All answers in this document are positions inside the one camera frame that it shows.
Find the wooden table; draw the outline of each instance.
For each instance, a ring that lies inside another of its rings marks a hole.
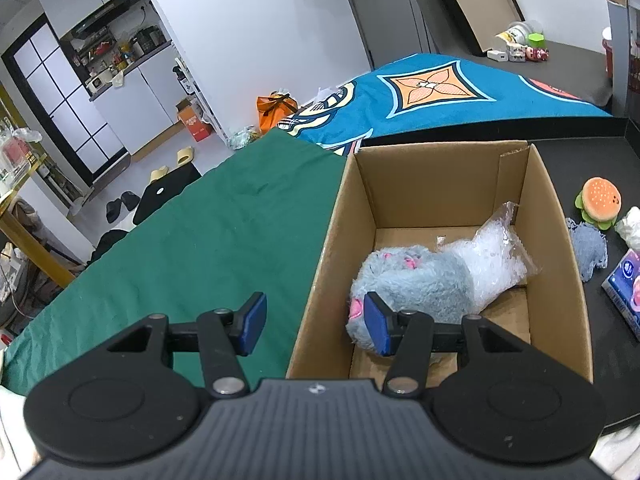
[[[2,231],[11,242],[17,246],[38,268],[49,276],[55,283],[65,288],[71,283],[75,276],[47,251],[41,243],[36,240],[25,229],[10,210],[12,201],[18,195],[20,188],[31,178],[31,175],[41,166],[46,155],[41,156],[27,174],[16,182],[13,188],[0,196],[0,231]]]

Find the green lid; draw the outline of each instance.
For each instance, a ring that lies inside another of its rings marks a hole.
[[[527,41],[529,41],[530,46],[539,46],[539,47],[545,46],[545,37],[542,34],[539,34],[537,32],[529,34],[527,37]]]

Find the black table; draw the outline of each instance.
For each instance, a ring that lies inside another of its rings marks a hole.
[[[620,191],[619,218],[631,206],[640,206],[640,158],[623,137],[537,140],[534,144],[567,217],[582,221],[574,200],[592,176],[609,179]],[[584,295],[591,328],[594,384],[607,407],[608,433],[640,422],[640,343],[600,286],[627,250],[613,229],[606,232],[606,238],[609,265],[594,271],[584,284]]]

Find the orange bag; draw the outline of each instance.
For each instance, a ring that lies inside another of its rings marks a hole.
[[[269,97],[258,97],[255,102],[258,107],[260,133],[265,134],[285,117],[298,111],[298,103],[289,94],[272,92]]]

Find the paper box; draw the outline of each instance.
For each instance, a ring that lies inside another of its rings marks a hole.
[[[193,110],[193,106],[187,99],[180,101],[177,108],[178,118],[182,121],[182,124],[187,127],[196,142],[200,142],[202,139],[210,136],[213,127],[210,124],[203,123],[198,118],[198,115]]]
[[[506,201],[520,204],[514,228],[540,272],[503,293],[483,315],[593,380],[582,283],[558,197],[534,145],[525,141],[372,146],[350,155],[287,375],[375,378],[390,364],[354,348],[345,330],[351,282],[385,246],[472,237]],[[456,370],[432,365],[428,385]]]

